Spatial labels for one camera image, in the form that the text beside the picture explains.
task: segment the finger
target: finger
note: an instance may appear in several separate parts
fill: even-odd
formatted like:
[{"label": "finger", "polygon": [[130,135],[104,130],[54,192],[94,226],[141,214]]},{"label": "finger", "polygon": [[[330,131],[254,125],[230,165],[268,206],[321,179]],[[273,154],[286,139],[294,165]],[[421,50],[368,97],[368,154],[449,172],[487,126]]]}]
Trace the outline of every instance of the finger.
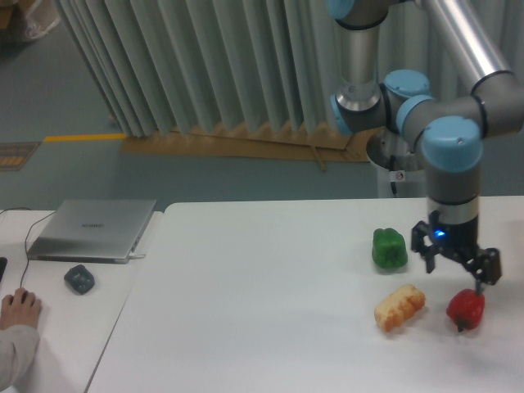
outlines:
[{"label": "finger", "polygon": [[25,293],[27,291],[24,288],[18,288],[15,291],[15,295],[13,296],[13,304],[18,305],[22,304],[23,300],[22,297],[25,297]]},{"label": "finger", "polygon": [[31,309],[33,309],[35,313],[39,313],[42,309],[42,301],[40,299],[35,300]]},{"label": "finger", "polygon": [[13,302],[13,295],[4,296],[4,298],[2,299],[2,308],[4,309],[6,307],[9,307],[12,302]]},{"label": "finger", "polygon": [[24,305],[28,305],[30,307],[31,305],[33,305],[35,300],[36,295],[34,294],[34,292],[29,292],[24,299]]}]

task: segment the blue floor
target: blue floor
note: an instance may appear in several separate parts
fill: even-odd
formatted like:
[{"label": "blue floor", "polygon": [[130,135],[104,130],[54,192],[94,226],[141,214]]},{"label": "blue floor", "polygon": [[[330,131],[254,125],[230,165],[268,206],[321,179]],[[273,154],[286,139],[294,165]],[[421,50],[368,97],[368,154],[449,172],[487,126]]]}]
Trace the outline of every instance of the blue floor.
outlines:
[{"label": "blue floor", "polygon": [[[0,142],[114,133],[108,110],[63,25],[0,49]],[[19,172],[0,173],[0,209],[56,209],[70,198],[186,201],[377,197],[370,164],[120,153],[121,141],[43,143]],[[485,143],[483,195],[524,195],[524,133]]]}]

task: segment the red bell pepper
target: red bell pepper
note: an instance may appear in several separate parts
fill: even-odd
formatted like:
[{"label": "red bell pepper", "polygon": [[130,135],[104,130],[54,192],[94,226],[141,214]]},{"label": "red bell pepper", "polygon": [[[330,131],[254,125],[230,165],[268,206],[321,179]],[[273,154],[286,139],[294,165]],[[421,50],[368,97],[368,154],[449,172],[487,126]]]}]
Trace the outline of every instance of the red bell pepper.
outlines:
[{"label": "red bell pepper", "polygon": [[446,313],[457,325],[459,332],[464,329],[472,330],[482,320],[485,302],[484,295],[478,296],[473,289],[464,289],[451,299]]}]

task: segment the white table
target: white table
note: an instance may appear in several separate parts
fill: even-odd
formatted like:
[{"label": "white table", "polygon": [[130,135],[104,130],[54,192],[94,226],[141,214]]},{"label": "white table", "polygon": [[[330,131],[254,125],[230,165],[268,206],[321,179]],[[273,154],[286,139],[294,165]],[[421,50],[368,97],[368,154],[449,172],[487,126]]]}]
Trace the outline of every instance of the white table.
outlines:
[{"label": "white table", "polygon": [[[0,256],[8,259],[0,296],[20,285],[26,259],[24,240],[30,226],[49,211],[7,211],[0,215]],[[154,213],[138,245],[147,252],[162,213]],[[49,219],[35,225],[29,245]],[[30,261],[24,287],[42,299],[40,343],[31,368],[7,391],[35,393],[84,392],[102,355],[137,271],[145,260],[127,264],[84,264],[95,277],[93,289],[81,296],[66,286],[64,275],[78,263]]]},{"label": "white table", "polygon": [[[462,266],[371,259],[375,228],[409,244],[423,199],[170,206],[89,392],[521,392],[524,197],[482,198],[480,217],[504,275],[459,334],[445,310],[473,287]],[[385,334],[373,309],[407,282],[427,307]]]}]

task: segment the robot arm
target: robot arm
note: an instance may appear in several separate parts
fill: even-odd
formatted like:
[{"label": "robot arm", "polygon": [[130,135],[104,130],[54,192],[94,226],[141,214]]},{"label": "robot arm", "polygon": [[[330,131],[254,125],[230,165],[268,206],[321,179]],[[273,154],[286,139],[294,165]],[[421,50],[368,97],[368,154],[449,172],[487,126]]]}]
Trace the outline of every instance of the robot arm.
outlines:
[{"label": "robot arm", "polygon": [[423,79],[414,86],[409,81],[407,94],[402,93],[402,84],[391,86],[386,81],[379,86],[378,26],[388,7],[398,2],[328,0],[349,45],[341,57],[344,82],[332,97],[333,110],[341,130],[386,126],[407,142],[426,172],[429,218],[413,228],[412,250],[426,261],[428,273],[435,268],[437,254],[459,262],[480,291],[481,283],[494,285],[502,274],[499,251],[477,245],[481,140],[522,128],[524,87],[468,0],[415,2],[439,32],[470,95],[438,102],[428,87],[424,91]]}]

